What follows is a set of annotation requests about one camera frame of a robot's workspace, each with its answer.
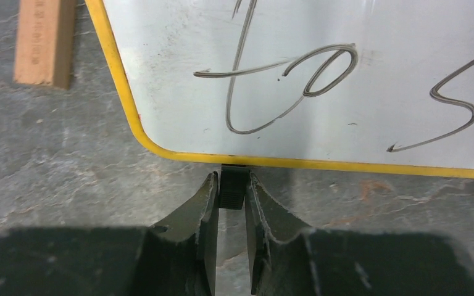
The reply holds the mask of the yellow framed whiteboard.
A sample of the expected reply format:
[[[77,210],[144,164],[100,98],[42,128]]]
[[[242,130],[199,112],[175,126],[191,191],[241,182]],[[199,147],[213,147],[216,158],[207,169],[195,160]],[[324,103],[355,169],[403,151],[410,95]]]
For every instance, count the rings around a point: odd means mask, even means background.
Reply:
[[[161,157],[474,178],[474,1],[86,6]]]

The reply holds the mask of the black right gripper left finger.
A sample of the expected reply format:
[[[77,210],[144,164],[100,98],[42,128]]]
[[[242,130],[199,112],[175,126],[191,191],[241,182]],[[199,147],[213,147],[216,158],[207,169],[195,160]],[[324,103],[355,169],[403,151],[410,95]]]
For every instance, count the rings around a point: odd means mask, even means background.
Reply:
[[[213,295],[218,235],[218,174],[144,236],[131,295]]]

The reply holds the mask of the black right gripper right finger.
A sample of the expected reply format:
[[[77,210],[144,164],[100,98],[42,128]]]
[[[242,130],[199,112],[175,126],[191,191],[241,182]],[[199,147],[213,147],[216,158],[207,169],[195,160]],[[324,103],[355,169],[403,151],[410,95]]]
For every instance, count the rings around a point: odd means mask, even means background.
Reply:
[[[245,197],[253,295],[367,295],[351,260],[325,255],[326,231],[302,221],[272,197],[254,173]]]

